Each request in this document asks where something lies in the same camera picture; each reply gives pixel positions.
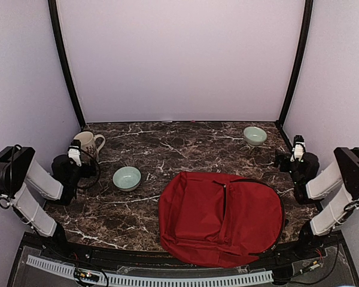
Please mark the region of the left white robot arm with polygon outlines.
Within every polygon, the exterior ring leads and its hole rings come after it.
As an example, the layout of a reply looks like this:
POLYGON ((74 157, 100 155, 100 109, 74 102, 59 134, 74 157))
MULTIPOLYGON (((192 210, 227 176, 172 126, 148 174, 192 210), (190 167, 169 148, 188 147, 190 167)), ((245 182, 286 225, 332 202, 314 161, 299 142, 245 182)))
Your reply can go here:
POLYGON ((65 230, 41 207, 31 191, 42 198, 67 206, 76 198, 78 190, 91 184, 80 185, 83 178, 99 179, 98 161, 73 141, 66 154, 58 155, 48 173, 35 158, 35 150, 28 146, 7 146, 0 152, 0 207, 12 209, 17 216, 45 238, 51 238, 49 251, 60 261, 72 256, 72 246, 66 243, 65 230))

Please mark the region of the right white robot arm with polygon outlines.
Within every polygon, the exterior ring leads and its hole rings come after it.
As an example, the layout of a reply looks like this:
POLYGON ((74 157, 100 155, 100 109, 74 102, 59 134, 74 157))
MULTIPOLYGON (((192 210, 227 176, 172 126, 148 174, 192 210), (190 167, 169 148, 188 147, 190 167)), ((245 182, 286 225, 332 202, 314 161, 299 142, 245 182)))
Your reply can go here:
POLYGON ((293 247, 298 259, 307 259, 317 248, 316 239, 330 234, 359 209, 359 147, 334 149, 334 160, 321 172, 318 157, 297 144, 293 152, 275 152, 275 166, 294 183, 299 204, 325 201, 317 215, 301 228, 293 247))

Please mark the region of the red student backpack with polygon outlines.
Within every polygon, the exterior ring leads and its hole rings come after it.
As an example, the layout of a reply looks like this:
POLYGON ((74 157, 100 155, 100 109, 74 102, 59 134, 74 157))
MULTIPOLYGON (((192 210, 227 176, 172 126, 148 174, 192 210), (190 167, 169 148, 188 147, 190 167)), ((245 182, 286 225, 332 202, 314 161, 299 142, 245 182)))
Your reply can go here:
POLYGON ((188 264, 252 263, 276 248, 284 226, 282 198, 257 179, 180 172, 159 199, 160 244, 188 264))

